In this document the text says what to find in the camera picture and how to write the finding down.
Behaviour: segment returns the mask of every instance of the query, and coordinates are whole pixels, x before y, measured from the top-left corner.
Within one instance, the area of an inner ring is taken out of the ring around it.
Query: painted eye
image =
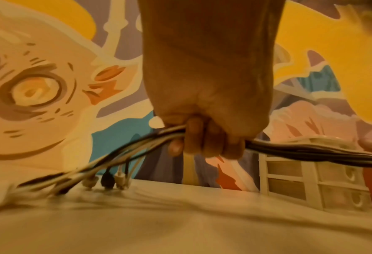
[[[51,78],[30,77],[21,80],[11,90],[18,106],[35,106],[48,103],[58,95],[60,84]]]

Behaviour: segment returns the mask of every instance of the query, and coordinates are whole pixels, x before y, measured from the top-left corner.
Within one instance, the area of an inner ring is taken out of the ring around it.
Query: bundle of cables
[[[105,155],[84,167],[77,168],[70,172],[61,172],[36,178],[19,184],[10,191],[13,199],[39,199],[49,195],[66,194],[72,187],[80,182],[92,188],[98,182],[96,174],[106,169],[101,178],[101,184],[106,189],[113,189],[115,184],[120,189],[129,187],[130,180],[137,165],[129,170],[129,163],[141,159],[148,153],[167,144],[173,139],[182,138],[185,134],[184,126],[166,128],[160,132],[146,135],[138,140],[132,141],[119,147],[108,155]],[[309,162],[332,162],[353,167],[372,167],[372,153],[340,149],[326,145],[313,143],[270,143],[267,141],[246,141],[246,149],[283,157],[290,160],[309,161]],[[119,166],[117,176],[113,176],[109,169]],[[53,186],[49,191],[40,191]]]

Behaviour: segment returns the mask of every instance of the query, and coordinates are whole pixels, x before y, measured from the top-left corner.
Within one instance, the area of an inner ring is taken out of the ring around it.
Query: mural
[[[372,139],[372,6],[358,3],[287,1],[263,139]],[[141,66],[135,0],[0,0],[0,163],[71,170],[158,131]],[[172,158],[163,147],[131,167],[137,179],[260,191],[251,152]],[[363,178],[372,199],[372,169]]]

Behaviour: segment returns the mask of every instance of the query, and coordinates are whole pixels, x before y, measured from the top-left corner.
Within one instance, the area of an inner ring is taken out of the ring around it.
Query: table surface
[[[0,165],[0,181],[48,171]],[[372,213],[333,214],[258,193],[134,180],[0,211],[0,253],[371,253]]]

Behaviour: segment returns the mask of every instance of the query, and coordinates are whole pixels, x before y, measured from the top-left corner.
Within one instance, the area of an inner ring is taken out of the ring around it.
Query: blue paint
[[[108,154],[116,148],[129,143],[135,139],[140,138],[151,132],[151,127],[148,122],[153,118],[153,112],[150,112],[147,116],[141,119],[128,118],[119,121],[110,127],[102,131],[97,131],[92,134],[93,138],[93,152],[91,154],[90,161],[93,161],[105,154]],[[141,163],[137,166],[132,177],[134,177],[141,167]],[[112,168],[110,172],[115,174],[118,168]]]
[[[324,66],[319,72],[311,72],[308,77],[299,77],[297,79],[308,92],[341,91],[340,85],[329,65]]]

